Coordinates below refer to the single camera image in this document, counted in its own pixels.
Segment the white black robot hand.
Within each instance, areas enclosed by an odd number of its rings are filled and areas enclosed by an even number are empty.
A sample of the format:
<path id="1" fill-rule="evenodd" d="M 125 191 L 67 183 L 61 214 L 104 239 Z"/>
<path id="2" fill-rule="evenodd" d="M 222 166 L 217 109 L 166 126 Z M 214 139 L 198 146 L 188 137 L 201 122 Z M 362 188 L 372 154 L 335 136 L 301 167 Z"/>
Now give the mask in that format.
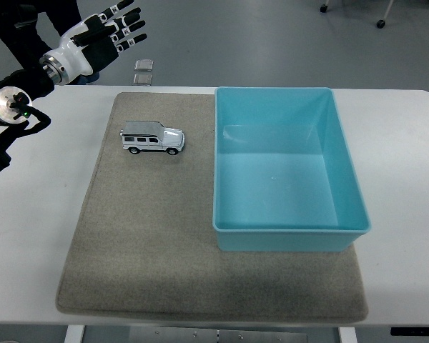
<path id="1" fill-rule="evenodd" d="M 138 31 L 145 25 L 141 9 L 132 1 L 120 1 L 92 14 L 70 28 L 59 47 L 45 56 L 58 74 L 59 84 L 69 84 L 78 76 L 95 74 L 119 55 L 147 38 Z"/>

